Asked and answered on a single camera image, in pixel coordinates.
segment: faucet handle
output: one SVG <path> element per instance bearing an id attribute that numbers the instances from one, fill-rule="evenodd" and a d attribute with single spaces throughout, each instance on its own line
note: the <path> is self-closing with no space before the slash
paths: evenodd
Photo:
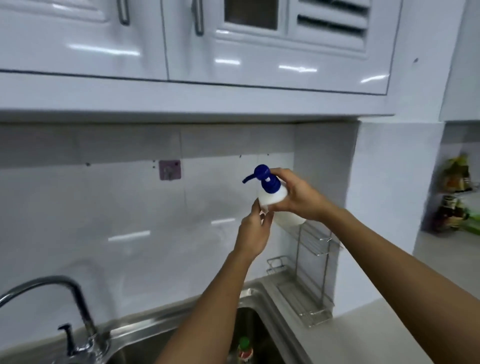
<path id="1" fill-rule="evenodd" d="M 67 334 L 67 355 L 74 356 L 75 342 L 73 341 L 72 325 L 71 324 L 61 325 L 59 326 L 58 330 L 64 330 L 65 334 Z"/>

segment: green bottle cap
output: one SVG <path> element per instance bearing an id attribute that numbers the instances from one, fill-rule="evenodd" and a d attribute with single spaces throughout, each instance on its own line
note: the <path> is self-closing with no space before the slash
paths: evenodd
<path id="1" fill-rule="evenodd" d="M 249 350 L 249 349 L 250 349 L 250 340 L 248 340 L 247 337 L 242 336 L 242 337 L 240 338 L 239 348 L 240 348 L 240 350 L 242 350 L 243 352 Z"/>

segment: soap dispenser bottle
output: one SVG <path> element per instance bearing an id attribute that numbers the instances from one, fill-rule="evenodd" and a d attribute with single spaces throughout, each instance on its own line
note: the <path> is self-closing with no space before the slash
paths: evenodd
<path id="1" fill-rule="evenodd" d="M 247 183 L 255 178 L 262 181 L 262 188 L 258 193 L 258 201 L 263 212 L 268 212 L 268 205 L 283 201 L 288 196 L 285 183 L 272 174 L 265 164 L 257 166 L 253 174 L 245 178 L 243 183 Z M 288 228 L 303 224 L 305 219 L 291 212 L 282 211 L 275 213 L 274 221 L 280 226 Z"/>

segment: forearm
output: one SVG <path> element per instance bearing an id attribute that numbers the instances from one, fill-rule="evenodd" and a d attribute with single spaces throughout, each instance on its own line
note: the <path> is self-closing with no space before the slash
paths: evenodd
<path id="1" fill-rule="evenodd" d="M 225 363 L 240 292 L 251 262 L 237 252 L 228 255 L 191 316 L 168 342 L 156 364 Z"/>
<path id="2" fill-rule="evenodd" d="M 360 223 L 329 206 L 322 221 L 345 245 L 435 363 L 478 363 L 480 301 Z"/>

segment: chrome faucet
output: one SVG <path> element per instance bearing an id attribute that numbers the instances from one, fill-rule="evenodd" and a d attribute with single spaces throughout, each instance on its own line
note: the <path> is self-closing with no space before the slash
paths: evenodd
<path id="1" fill-rule="evenodd" d="M 93 355 L 95 360 L 101 359 L 107 353 L 108 341 L 98 333 L 98 330 L 93 323 L 92 317 L 90 316 L 90 312 L 88 311 L 85 303 L 82 289 L 80 288 L 80 285 L 73 279 L 66 276 L 50 276 L 37 278 L 20 284 L 3 295 L 0 295 L 0 308 L 22 293 L 50 284 L 60 285 L 70 290 L 73 295 L 73 299 L 77 304 L 78 310 L 80 311 L 80 316 L 82 317 L 88 335 L 87 343 L 82 347 L 77 347 L 73 342 L 72 326 L 70 324 L 61 325 L 59 330 L 64 330 L 67 334 L 67 355 L 69 357 L 74 357 L 81 353 L 87 353 Z"/>

